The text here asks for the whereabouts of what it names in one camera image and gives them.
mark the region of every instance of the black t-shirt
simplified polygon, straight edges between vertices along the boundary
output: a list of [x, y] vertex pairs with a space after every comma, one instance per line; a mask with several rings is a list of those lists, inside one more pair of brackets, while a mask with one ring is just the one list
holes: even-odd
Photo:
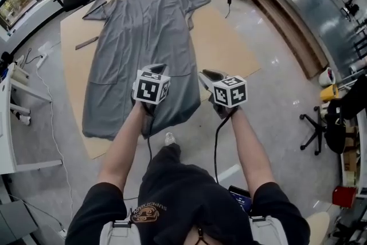
[[[225, 188], [197, 166], [168, 164], [148, 170], [138, 203], [131, 221], [138, 227], [142, 245], [183, 244], [194, 225], [222, 244], [257, 244], [248, 215]], [[289, 245], [308, 245], [309, 226], [278, 184], [269, 182], [256, 191], [251, 214], [279, 219]], [[85, 197], [65, 244], [98, 245], [103, 226], [126, 216], [121, 191], [112, 184], [99, 183]]]

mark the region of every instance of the red box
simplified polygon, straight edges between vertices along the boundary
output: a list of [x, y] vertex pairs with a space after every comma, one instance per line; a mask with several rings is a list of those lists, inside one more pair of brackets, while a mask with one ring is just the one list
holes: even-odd
[[357, 188], [337, 186], [333, 192], [333, 204], [351, 208], [356, 199]]

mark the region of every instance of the person standing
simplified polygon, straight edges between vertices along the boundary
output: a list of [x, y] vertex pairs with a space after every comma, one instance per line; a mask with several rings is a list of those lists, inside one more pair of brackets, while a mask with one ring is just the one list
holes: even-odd
[[[172, 133], [166, 134], [165, 146], [149, 163], [138, 207], [128, 216], [123, 193], [145, 116], [136, 101], [108, 149], [97, 184], [71, 222], [65, 245], [310, 243], [307, 221], [275, 182], [265, 149], [240, 107], [231, 120], [255, 219], [206, 170], [180, 162], [181, 148]], [[253, 234], [254, 224], [273, 225], [268, 234]]]

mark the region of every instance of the table leg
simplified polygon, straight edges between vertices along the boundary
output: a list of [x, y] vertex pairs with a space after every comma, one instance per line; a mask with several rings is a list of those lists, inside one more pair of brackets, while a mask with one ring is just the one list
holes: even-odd
[[16, 71], [20, 71], [23, 75], [25, 75], [27, 78], [29, 77], [29, 74], [22, 68], [20, 68], [19, 66], [15, 66], [14, 67]]
[[30, 110], [28, 108], [24, 108], [18, 105], [15, 105], [13, 103], [10, 104], [10, 109], [11, 110], [16, 110], [22, 114], [30, 114]]
[[45, 95], [45, 94], [43, 94], [43, 93], [41, 93], [37, 90], [29, 88], [28, 86], [23, 85], [22, 83], [19, 83], [18, 81], [15, 81], [13, 79], [10, 79], [10, 82], [11, 82], [11, 86], [15, 89], [23, 90], [31, 96], [34, 96], [36, 98], [39, 98], [39, 99], [47, 101], [47, 102], [51, 102], [51, 98], [48, 95]]
[[25, 172], [26, 170], [35, 170], [49, 168], [51, 166], [62, 165], [61, 160], [38, 162], [36, 164], [17, 165], [17, 172]]

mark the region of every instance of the brown cardboard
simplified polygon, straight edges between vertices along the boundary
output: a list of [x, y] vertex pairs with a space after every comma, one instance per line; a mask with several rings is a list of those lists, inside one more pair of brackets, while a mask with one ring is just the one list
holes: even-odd
[[[82, 7], [61, 21], [61, 51], [66, 85], [76, 124], [89, 157], [96, 158], [107, 151], [111, 142], [83, 136], [81, 120], [85, 89], [97, 42], [75, 50], [77, 44], [98, 36], [103, 28], [103, 21], [81, 19], [91, 5], [90, 3]], [[194, 29], [191, 31], [191, 37], [199, 71], [219, 69], [230, 75], [247, 77], [260, 69], [255, 55], [247, 50], [246, 44], [240, 39], [234, 28], [212, 4], [195, 11], [193, 23]], [[208, 96], [208, 91], [201, 90], [202, 100]]]
[[357, 171], [357, 153], [355, 151], [349, 151], [343, 153], [344, 169], [349, 172]]

